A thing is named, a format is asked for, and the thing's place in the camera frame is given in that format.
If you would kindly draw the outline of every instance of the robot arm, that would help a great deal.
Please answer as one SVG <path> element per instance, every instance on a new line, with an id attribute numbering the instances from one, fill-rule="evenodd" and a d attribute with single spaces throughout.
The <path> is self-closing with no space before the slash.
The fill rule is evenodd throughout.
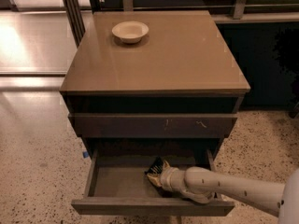
<path id="1" fill-rule="evenodd" d="M 186 171 L 168 167 L 162 171 L 160 182 L 163 189 L 180 192 L 198 203 L 208 203 L 218 192 L 279 217 L 279 224 L 299 223 L 299 170 L 284 185 L 222 175 L 199 167 Z"/>

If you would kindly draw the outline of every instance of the white bowl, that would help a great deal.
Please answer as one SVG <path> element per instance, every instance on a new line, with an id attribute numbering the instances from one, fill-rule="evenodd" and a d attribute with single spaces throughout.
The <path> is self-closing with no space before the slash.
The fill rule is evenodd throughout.
<path id="1" fill-rule="evenodd" d="M 123 43 L 134 44 L 149 32 L 149 27 L 139 21 L 125 21 L 112 28 L 112 34 Z"/>

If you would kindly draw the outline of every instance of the desk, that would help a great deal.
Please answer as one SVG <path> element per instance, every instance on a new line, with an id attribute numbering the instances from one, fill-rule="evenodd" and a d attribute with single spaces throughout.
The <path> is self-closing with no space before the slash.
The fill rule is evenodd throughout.
<path id="1" fill-rule="evenodd" d="M 111 33 L 141 21 L 149 33 L 125 45 Z M 143 175 L 154 157 L 186 168 L 212 165 L 250 89 L 206 11 L 93 14 L 60 89 L 69 119 L 93 159 L 87 215 L 225 216 L 208 205 L 156 190 Z"/>

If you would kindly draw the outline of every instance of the brown tabletop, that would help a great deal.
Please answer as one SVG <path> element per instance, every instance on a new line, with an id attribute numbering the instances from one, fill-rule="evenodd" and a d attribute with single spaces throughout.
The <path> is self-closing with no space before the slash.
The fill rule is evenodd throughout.
<path id="1" fill-rule="evenodd" d="M 111 33 L 141 21 L 149 33 L 125 45 Z M 249 84 L 207 11 L 93 14 L 61 92 L 244 93 Z"/>

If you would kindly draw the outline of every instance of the speckled floor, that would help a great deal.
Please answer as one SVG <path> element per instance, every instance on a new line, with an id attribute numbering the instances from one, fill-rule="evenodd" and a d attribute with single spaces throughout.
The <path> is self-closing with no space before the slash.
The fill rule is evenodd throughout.
<path id="1" fill-rule="evenodd" d="M 235 202 L 228 217 L 81 217 L 89 159 L 58 92 L 0 92 L 0 223 L 277 223 Z M 285 182 L 299 166 L 299 119 L 243 111 L 216 159 L 219 172 Z"/>

